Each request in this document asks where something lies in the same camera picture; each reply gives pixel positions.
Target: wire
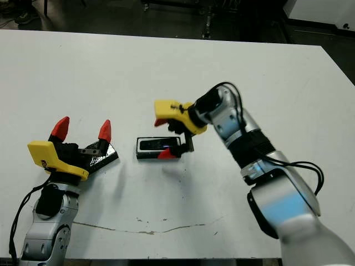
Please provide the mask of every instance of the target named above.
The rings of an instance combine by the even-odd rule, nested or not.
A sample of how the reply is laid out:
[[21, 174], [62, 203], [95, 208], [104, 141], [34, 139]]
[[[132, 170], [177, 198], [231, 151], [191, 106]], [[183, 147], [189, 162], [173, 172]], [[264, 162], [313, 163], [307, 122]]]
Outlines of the wire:
[[49, 182], [50, 182], [51, 176], [45, 181], [45, 183], [39, 185], [38, 187], [34, 187], [28, 194], [23, 198], [20, 207], [18, 208], [18, 211], [16, 213], [15, 219], [13, 220], [12, 226], [11, 226], [11, 231], [10, 231], [10, 241], [9, 241], [9, 254], [11, 255], [12, 258], [12, 264], [14, 266], [17, 266], [17, 254], [16, 254], [16, 247], [14, 243], [14, 236], [17, 228], [17, 222], [18, 222], [18, 217], [21, 213], [22, 208], [26, 205], [26, 203], [29, 201], [31, 198], [31, 194], [35, 191], [41, 190], [43, 187], [45, 187]]
[[9, 24], [11, 21], [14, 21], [14, 19], [9, 19], [8, 21], [5, 21], [3, 23], [0, 24], [0, 29], [2, 29], [3, 27], [5, 27], [7, 24]]
[[[245, 121], [244, 121], [244, 114], [243, 114], [243, 104], [242, 104], [242, 98], [240, 95], [240, 92], [238, 90], [238, 88], [231, 82], [225, 81], [225, 82], [221, 82], [218, 83], [217, 85], [214, 86], [214, 88], [217, 88], [219, 86], [222, 85], [231, 85], [234, 89], [234, 96], [235, 96], [235, 100], [236, 103], [239, 104], [239, 110], [238, 110], [238, 106], [236, 106], [236, 111], [237, 111], [237, 121], [240, 127], [240, 131], [241, 131], [241, 135], [245, 136], [246, 134], [246, 130], [245, 130]], [[323, 184], [324, 184], [324, 173], [322, 171], [322, 169], [316, 165], [313, 162], [307, 162], [307, 161], [297, 161], [297, 162], [284, 162], [281, 160], [277, 160], [274, 158], [271, 158], [269, 156], [264, 155], [263, 153], [259, 152], [256, 148], [254, 148], [254, 150], [260, 155], [260, 157], [262, 157], [263, 159], [265, 159], [266, 161], [274, 164], [274, 165], [280, 165], [280, 166], [292, 166], [292, 167], [298, 167], [298, 168], [304, 168], [304, 169], [308, 169], [311, 171], [314, 171], [317, 174], [318, 177], [318, 184], [317, 187], [315, 189], [315, 195], [318, 195], [319, 191], [322, 189]]]

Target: red fingertip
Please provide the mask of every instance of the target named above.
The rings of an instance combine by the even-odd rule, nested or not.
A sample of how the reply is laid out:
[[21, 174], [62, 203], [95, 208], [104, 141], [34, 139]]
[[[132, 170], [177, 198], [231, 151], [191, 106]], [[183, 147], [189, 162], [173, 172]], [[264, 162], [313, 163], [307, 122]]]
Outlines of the red fingertip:
[[58, 123], [54, 126], [52, 133], [50, 134], [64, 141], [68, 133], [68, 128], [69, 128], [69, 117], [66, 116], [58, 121]]
[[110, 120], [106, 120], [102, 125], [99, 133], [99, 139], [106, 140], [108, 143], [111, 142], [111, 122]]
[[163, 124], [165, 124], [167, 122], [168, 122], [167, 119], [156, 119], [155, 123], [154, 123], [154, 126], [160, 126], [160, 125], [163, 125]]
[[164, 151], [162, 151], [159, 155], [158, 155], [158, 159], [174, 159], [176, 158], [175, 155], [172, 155], [170, 153], [170, 149], [166, 149]]

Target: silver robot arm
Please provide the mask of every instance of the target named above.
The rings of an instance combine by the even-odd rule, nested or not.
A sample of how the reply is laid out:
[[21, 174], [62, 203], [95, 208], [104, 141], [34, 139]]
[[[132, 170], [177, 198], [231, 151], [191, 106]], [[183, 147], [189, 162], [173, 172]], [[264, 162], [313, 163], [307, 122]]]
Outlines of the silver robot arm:
[[197, 126], [212, 124], [248, 185], [248, 203], [263, 232], [280, 240], [285, 266], [355, 265], [355, 254], [318, 216], [319, 203], [294, 167], [275, 150], [250, 114], [241, 109], [237, 89], [220, 83], [189, 109]]
[[79, 192], [76, 186], [57, 182], [42, 189], [33, 208], [33, 223], [24, 240], [20, 266], [63, 265], [79, 208]]
[[15, 266], [18, 262], [14, 235], [21, 209], [31, 194], [41, 191], [33, 208], [33, 223], [26, 234], [19, 265], [63, 265], [72, 223], [79, 208], [79, 183], [118, 158], [110, 144], [109, 120], [101, 127], [98, 141], [84, 149], [75, 143], [63, 143], [68, 127], [69, 117], [66, 116], [55, 125], [48, 141], [32, 141], [28, 144], [34, 163], [49, 172], [50, 176], [24, 197], [16, 213], [9, 240], [9, 254]]

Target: dark floor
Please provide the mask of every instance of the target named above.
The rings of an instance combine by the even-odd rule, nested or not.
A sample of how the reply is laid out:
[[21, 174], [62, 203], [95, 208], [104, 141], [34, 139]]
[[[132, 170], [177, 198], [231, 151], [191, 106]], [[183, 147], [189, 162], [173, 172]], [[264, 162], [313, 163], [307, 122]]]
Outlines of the dark floor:
[[[144, 12], [139, 0], [85, 0], [86, 7], [80, 0], [49, 0], [46, 18], [43, 0], [34, 0], [33, 5], [41, 20], [23, 26], [17, 26], [14, 21], [4, 25], [2, 23], [14, 15], [0, 15], [0, 28], [201, 39], [207, 7], [213, 2], [228, 4], [229, 1], [200, 0], [200, 4], [206, 7], [205, 13], [200, 14], [198, 10], [155, 4]], [[215, 15], [210, 38], [321, 45], [355, 84], [354, 37], [334, 34], [329, 29], [290, 25], [281, 16], [260, 15], [261, 12], [270, 12], [264, 8], [260, 10], [255, 17], [254, 12], [248, 10], [246, 16], [252, 17], [249, 20], [230, 14]]]

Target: black device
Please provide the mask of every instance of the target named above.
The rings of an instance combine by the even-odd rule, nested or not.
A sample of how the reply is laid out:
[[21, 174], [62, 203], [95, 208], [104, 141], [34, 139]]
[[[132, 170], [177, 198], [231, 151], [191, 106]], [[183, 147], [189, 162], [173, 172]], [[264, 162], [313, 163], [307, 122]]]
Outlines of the black device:
[[180, 145], [179, 137], [138, 137], [136, 144], [137, 159], [158, 158], [161, 152]]

